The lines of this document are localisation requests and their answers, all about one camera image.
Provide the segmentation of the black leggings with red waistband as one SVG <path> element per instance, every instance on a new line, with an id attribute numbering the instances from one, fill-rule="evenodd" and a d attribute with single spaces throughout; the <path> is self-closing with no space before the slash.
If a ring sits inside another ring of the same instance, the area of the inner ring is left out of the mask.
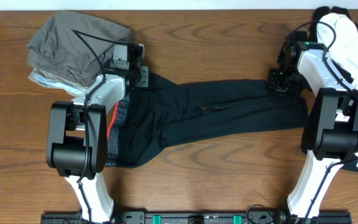
<path id="1" fill-rule="evenodd" d="M 108 131 L 108 167 L 142 166 L 165 148 L 230 134 L 302 128 L 306 100 L 269 93 L 265 80 L 177 85 L 151 74 L 120 100 Z"/>

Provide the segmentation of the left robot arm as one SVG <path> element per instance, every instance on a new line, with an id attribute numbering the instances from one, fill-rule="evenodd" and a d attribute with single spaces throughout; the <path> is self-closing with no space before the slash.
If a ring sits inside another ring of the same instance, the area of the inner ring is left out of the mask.
<path id="1" fill-rule="evenodd" d="M 104 181 L 108 158 L 106 117 L 131 88 L 147 87 L 149 69 L 113 70 L 98 75 L 86 91 L 71 101 L 56 101 L 50 109 L 46 160 L 72 186 L 80 213 L 43 214 L 41 223 L 112 223 L 114 200 Z"/>

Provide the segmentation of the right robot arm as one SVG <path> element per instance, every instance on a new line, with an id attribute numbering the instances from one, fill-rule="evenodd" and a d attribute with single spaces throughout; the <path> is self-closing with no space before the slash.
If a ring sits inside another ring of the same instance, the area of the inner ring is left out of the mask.
<path id="1" fill-rule="evenodd" d="M 358 160 L 358 90 L 337 70 L 327 47 L 309 41 L 305 31 L 285 37 L 277 62 L 279 68 L 269 71 L 269 92 L 295 96 L 309 89 L 315 95 L 301 140 L 306 162 L 277 222 L 350 223 L 346 213 L 319 208 L 338 170 Z"/>

